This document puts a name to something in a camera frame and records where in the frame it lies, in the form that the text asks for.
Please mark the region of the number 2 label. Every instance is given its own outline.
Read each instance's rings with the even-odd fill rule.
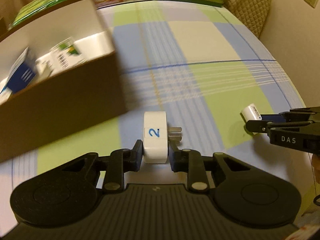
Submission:
[[[149,134],[151,137],[153,137],[154,135],[152,135],[154,133],[155,136],[157,136],[158,138],[160,137],[160,129],[157,129],[157,131],[155,131],[154,129],[149,129]]]

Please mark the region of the brown box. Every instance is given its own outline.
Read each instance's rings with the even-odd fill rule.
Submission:
[[[80,48],[90,60],[0,105],[0,161],[125,113],[117,54],[91,0],[65,1],[2,36],[0,80],[27,46],[41,57],[70,36],[96,45],[91,51]]]
[[[7,27],[5,26],[4,18],[0,16],[0,37],[7,32]]]

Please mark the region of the checkered bedsheet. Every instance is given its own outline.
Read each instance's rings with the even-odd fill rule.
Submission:
[[[0,235],[15,223],[8,205],[15,186],[86,152],[108,155],[114,149],[132,148],[142,139],[145,111],[166,111],[169,125],[182,127],[180,148],[207,156],[226,152],[294,181],[302,194],[308,190],[312,173],[305,178],[306,186],[295,181],[292,151],[270,145],[266,135],[252,136],[244,130],[240,112],[251,103],[263,114],[304,104],[278,62],[228,10],[145,1],[99,13],[120,55],[130,111],[2,163],[0,184],[7,193],[0,213],[10,215],[0,221]]]

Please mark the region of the metal screw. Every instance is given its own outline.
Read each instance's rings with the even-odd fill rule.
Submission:
[[[117,190],[120,188],[120,185],[116,182],[108,182],[106,185],[104,185],[104,188],[106,190]]]
[[[195,182],[195,183],[192,183],[191,187],[195,190],[205,190],[208,185],[204,182]]]

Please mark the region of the finger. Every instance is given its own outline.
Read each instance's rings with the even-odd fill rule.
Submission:
[[[315,179],[318,184],[320,184],[320,171],[315,170]]]
[[[312,160],[311,160],[311,164],[316,170],[320,170],[320,158],[319,158],[319,156],[313,154]]]

